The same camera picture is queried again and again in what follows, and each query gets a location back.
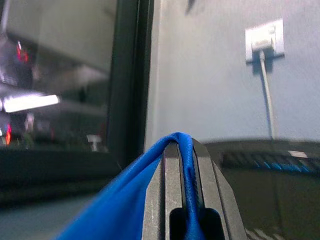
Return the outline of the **blue cloth garment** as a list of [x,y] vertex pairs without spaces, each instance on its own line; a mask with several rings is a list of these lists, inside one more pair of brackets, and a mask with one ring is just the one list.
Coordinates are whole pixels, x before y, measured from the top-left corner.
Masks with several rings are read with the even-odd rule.
[[186,198],[186,232],[183,240],[206,240],[197,213],[192,137],[174,132],[160,138],[145,153],[103,188],[54,240],[141,240],[147,187],[163,151],[172,142],[182,157]]

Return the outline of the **white power plug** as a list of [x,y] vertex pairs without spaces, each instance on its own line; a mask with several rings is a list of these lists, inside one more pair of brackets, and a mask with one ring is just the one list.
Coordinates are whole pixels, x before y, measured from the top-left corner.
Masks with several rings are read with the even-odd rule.
[[275,49],[274,25],[255,28],[251,33],[251,49],[253,52]]

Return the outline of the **white wall socket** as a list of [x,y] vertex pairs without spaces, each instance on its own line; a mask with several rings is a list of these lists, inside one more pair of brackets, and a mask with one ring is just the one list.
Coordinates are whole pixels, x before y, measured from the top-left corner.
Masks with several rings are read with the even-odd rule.
[[285,55],[284,46],[284,27],[283,19],[274,20],[265,24],[261,24],[255,27],[245,29],[245,61],[247,63],[253,63],[259,60],[260,51],[253,52],[251,46],[252,30],[256,28],[275,26],[275,45],[274,50],[265,49],[260,50],[264,52],[266,58],[276,58]]

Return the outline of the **dark tinted washer lid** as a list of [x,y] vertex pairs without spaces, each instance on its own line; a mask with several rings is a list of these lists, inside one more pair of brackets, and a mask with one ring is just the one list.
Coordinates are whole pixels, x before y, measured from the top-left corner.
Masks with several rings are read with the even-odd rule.
[[155,0],[0,0],[0,209],[92,194],[143,150]]

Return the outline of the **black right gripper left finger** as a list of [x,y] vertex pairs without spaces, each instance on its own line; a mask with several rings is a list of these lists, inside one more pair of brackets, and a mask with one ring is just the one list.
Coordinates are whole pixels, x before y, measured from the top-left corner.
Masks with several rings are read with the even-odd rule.
[[170,214],[182,207],[180,151],[169,144],[146,189],[141,240],[170,240]]

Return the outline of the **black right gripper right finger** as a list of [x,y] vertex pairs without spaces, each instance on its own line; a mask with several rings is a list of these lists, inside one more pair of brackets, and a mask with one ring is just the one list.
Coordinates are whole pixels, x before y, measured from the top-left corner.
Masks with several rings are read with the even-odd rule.
[[193,139],[200,194],[199,222],[206,240],[248,240],[234,192],[205,145]]

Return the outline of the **steel top-load washing machine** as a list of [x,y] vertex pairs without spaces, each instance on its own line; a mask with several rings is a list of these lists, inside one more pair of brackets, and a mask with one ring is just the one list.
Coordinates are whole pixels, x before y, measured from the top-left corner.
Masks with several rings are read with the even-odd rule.
[[320,141],[205,144],[230,184],[249,240],[320,240]]

